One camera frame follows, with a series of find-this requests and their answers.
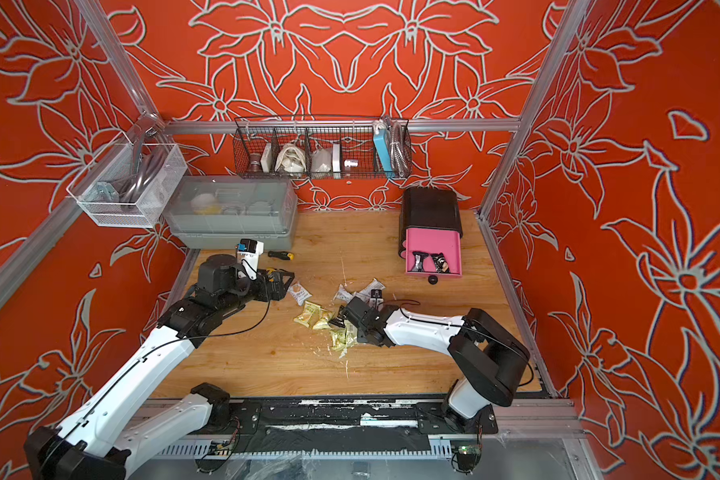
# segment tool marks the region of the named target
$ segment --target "yellow snack bag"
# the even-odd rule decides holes
[[[331,326],[328,324],[328,321],[333,318],[333,312],[330,310],[320,310],[320,317],[317,319],[314,325],[312,325],[313,330],[330,330]]]
[[[331,350],[344,350],[347,346],[347,329],[331,330]]]
[[[304,302],[304,311],[293,319],[294,322],[304,325],[309,328],[309,323],[312,321],[312,317],[320,313],[320,305],[312,302]]]

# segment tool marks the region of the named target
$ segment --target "gray storage box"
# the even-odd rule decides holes
[[[189,248],[236,248],[241,238],[290,250],[296,193],[289,180],[222,176],[182,178],[165,210],[171,232]]]

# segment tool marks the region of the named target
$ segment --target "white wire basket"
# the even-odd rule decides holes
[[[154,162],[152,170],[145,163],[142,174],[140,166],[134,165],[135,148],[148,151],[144,158]],[[99,158],[100,161],[91,162],[77,174],[67,187],[69,195],[98,226],[153,228],[186,172],[179,146],[158,143],[134,146],[127,138],[118,137],[102,150]],[[131,191],[127,191],[129,186],[133,187]]]

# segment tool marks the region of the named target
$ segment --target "black cable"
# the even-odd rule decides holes
[[[245,263],[248,265],[248,268],[250,268],[251,270],[253,270],[254,273],[256,273],[256,269],[253,268],[253,267],[251,266],[251,264],[248,263],[248,260],[246,260],[246,259],[244,259],[244,258],[241,258],[241,259],[240,259],[240,263],[242,263],[242,262],[245,262]]]
[[[532,365],[530,364],[530,359],[526,359],[525,356],[522,355],[519,351],[517,351],[517,350],[515,350],[515,349],[513,349],[513,348],[511,348],[511,347],[509,347],[509,345],[507,345],[506,343],[503,343],[502,341],[496,339],[496,338],[493,337],[493,336],[490,336],[490,335],[487,334],[487,333],[482,333],[480,330],[476,330],[476,329],[473,329],[473,328],[470,328],[470,327],[464,326],[464,325],[455,325],[455,324],[453,324],[453,323],[448,324],[448,323],[432,322],[432,321],[430,321],[430,320],[421,320],[421,319],[413,318],[412,316],[405,315],[405,313],[404,313],[402,310],[401,310],[400,313],[402,313],[405,318],[407,318],[407,319],[409,319],[409,320],[413,320],[413,321],[415,321],[415,322],[431,323],[432,325],[440,325],[440,326],[457,326],[458,328],[460,328],[460,329],[462,329],[462,330],[468,330],[468,331],[470,331],[470,332],[477,333],[478,335],[482,335],[482,336],[484,336],[486,339],[488,339],[489,341],[496,342],[496,343],[498,343],[499,345],[503,346],[504,348],[509,349],[509,351],[511,351],[512,353],[514,353],[515,355],[517,355],[519,358],[521,358],[522,360],[524,360],[524,361],[525,361],[525,365],[526,365],[526,366],[528,367],[528,369],[530,370],[530,380],[528,380],[526,383],[521,383],[521,384],[519,384],[519,385],[518,385],[518,388],[520,388],[520,387],[522,387],[522,386],[528,385],[529,383],[531,383],[531,382],[536,378],[536,375],[534,374],[534,368],[533,368]]]
[[[394,300],[384,300],[384,303],[393,303],[393,302],[405,302],[409,305],[421,305],[422,304],[418,300],[412,300],[409,298],[396,298]]]
[[[228,453],[228,454],[226,455],[226,458],[224,458],[224,459],[221,461],[221,463],[220,463],[218,466],[216,466],[214,469],[212,469],[212,470],[206,470],[205,468],[203,468],[203,467],[200,466],[200,462],[202,462],[202,461],[205,459],[205,457],[207,457],[207,456],[209,455],[209,452],[210,452],[210,448],[209,448],[209,449],[208,449],[209,452],[207,452],[207,453],[206,453],[204,456],[202,456],[200,459],[195,458],[195,466],[197,466],[197,471],[198,471],[198,472],[200,472],[200,473],[207,473],[208,475],[214,473],[216,470],[218,470],[218,469],[220,469],[222,466],[224,466],[224,464],[227,462],[227,460],[229,460],[230,457],[232,456],[232,454],[235,452],[235,448],[237,448],[237,444],[240,443],[240,436],[238,435],[238,433],[240,433],[240,420],[239,420],[237,417],[232,416],[232,417],[230,417],[230,420],[227,422],[226,426],[227,426],[227,427],[230,426],[230,423],[232,422],[232,419],[233,419],[233,418],[234,418],[235,421],[237,422],[237,427],[235,427],[235,431],[232,433],[232,437],[230,438],[230,442],[227,443],[227,445],[226,445],[226,446],[229,447],[230,453]]]
[[[478,443],[476,444],[478,447],[477,453],[463,453],[462,455],[474,455],[474,463],[470,466],[470,468],[467,468],[465,470],[462,470],[458,466],[458,462],[456,463],[456,466],[454,466],[454,460],[456,459],[456,455],[458,455],[458,450],[451,455],[451,468],[455,470],[456,472],[463,473],[465,475],[469,475],[472,473],[478,464],[480,463],[480,460],[483,457],[483,424],[480,423],[480,418],[478,418]]]
[[[83,423],[85,423],[86,418],[88,418],[88,416],[89,416],[91,413],[94,412],[94,410],[96,409],[96,407],[98,407],[98,405],[101,403],[101,401],[104,400],[107,395],[109,395],[109,393],[112,391],[112,389],[115,388],[115,385],[117,385],[117,383],[119,383],[120,380],[122,380],[126,375],[128,375],[128,373],[130,373],[130,371],[133,370],[137,365],[139,365],[140,363],[144,362],[149,355],[151,355],[152,353],[156,352],[157,350],[160,350],[160,349],[163,348],[164,346],[170,345],[171,343],[182,342],[183,340],[209,339],[209,338],[217,338],[217,337],[221,337],[221,336],[239,335],[239,334],[241,334],[241,333],[250,332],[251,330],[253,330],[253,329],[255,329],[256,327],[258,327],[258,326],[261,324],[261,322],[264,321],[264,319],[265,319],[266,316],[267,316],[267,313],[269,313],[269,304],[270,304],[270,303],[271,303],[271,302],[268,300],[267,303],[266,303],[266,311],[264,312],[264,316],[262,316],[262,319],[259,320],[258,322],[256,322],[256,324],[255,324],[254,326],[250,326],[250,327],[247,328],[247,329],[240,330],[239,332],[231,332],[231,333],[217,333],[217,334],[211,334],[211,335],[187,336],[187,337],[184,337],[184,338],[182,338],[182,339],[176,339],[176,340],[171,340],[171,341],[169,341],[169,342],[165,342],[165,343],[163,343],[163,345],[159,345],[159,346],[153,348],[152,350],[148,351],[147,353],[145,353],[144,356],[142,356],[140,359],[138,359],[136,362],[134,362],[133,365],[131,365],[130,367],[128,367],[128,370],[125,370],[122,375],[120,375],[119,377],[117,377],[117,379],[115,379],[114,383],[110,386],[110,388],[106,389],[106,391],[105,391],[104,394],[101,396],[101,398],[99,398],[98,400],[96,400],[96,403],[94,404],[94,406],[92,406],[91,408],[89,408],[89,409],[88,409],[88,412],[86,412],[86,414],[85,414],[80,420],[78,420],[77,424],[76,424],[74,427],[72,427],[71,430],[69,430],[69,432],[67,433],[67,435],[65,435],[65,436],[61,439],[61,441],[58,442],[58,443],[56,444],[56,446],[54,446],[54,447],[50,450],[50,452],[48,452],[48,454],[45,456],[45,460],[43,460],[43,462],[40,464],[40,468],[38,469],[38,474],[33,477],[33,480],[39,480],[39,479],[41,478],[41,476],[43,475],[43,469],[48,465],[48,460],[50,460],[50,457],[53,456],[53,454],[56,453],[56,450],[58,449],[58,447],[59,447],[61,444],[65,443],[65,442],[67,441],[67,438],[68,438],[70,435],[72,435],[72,433],[73,433],[75,430],[77,430],[77,427],[79,427],[80,425],[82,425]]]
[[[416,411],[418,411],[418,412],[421,412],[421,413],[425,414],[426,416],[430,416],[430,417],[434,418],[435,420],[439,420],[440,422],[444,423],[445,425],[447,425],[447,426],[451,429],[452,432],[461,433],[461,432],[460,432],[459,430],[457,430],[456,428],[453,428],[453,427],[445,420],[445,417],[440,416],[440,415],[437,415],[437,414],[432,413],[432,412],[427,412],[426,410],[422,410],[421,408],[419,408],[418,404],[414,404],[414,407],[413,407],[413,408],[414,408],[414,410],[416,410]]]

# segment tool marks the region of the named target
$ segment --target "black wire basket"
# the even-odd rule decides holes
[[[259,122],[259,125],[251,125],[244,121],[253,119],[240,118],[236,120],[235,170],[240,177],[398,179],[407,178],[411,174],[413,147],[407,120],[395,119],[392,121],[388,145],[392,168],[385,169],[374,145],[371,119],[358,120],[357,124],[346,119],[336,121],[336,125],[330,125],[330,121],[311,122],[316,125],[304,127],[297,124],[287,127],[263,127],[261,123],[264,122]],[[272,160],[269,165],[270,171],[265,172],[261,166],[261,158],[268,144],[271,145]],[[338,146],[339,171],[335,171],[333,164],[334,145]],[[276,159],[282,149],[291,146],[303,153],[303,171],[286,171],[282,165],[280,168],[276,168]],[[297,164],[301,165],[301,155],[298,155]]]

